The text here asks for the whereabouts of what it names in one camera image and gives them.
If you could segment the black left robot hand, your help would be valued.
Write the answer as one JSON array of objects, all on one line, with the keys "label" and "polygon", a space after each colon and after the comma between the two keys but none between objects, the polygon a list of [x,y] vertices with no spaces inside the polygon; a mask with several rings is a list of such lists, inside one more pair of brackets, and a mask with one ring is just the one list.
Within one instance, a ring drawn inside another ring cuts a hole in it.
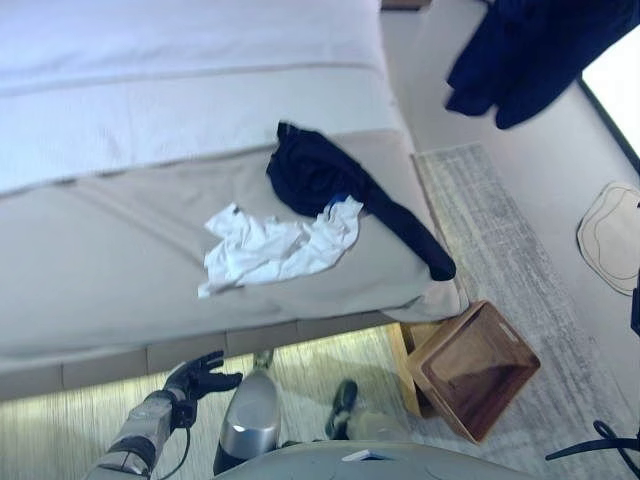
[{"label": "black left robot hand", "polygon": [[183,362],[170,373],[163,389],[173,392],[179,400],[192,401],[199,401],[210,393],[231,391],[240,385],[243,374],[218,372],[223,365],[222,350]]}]

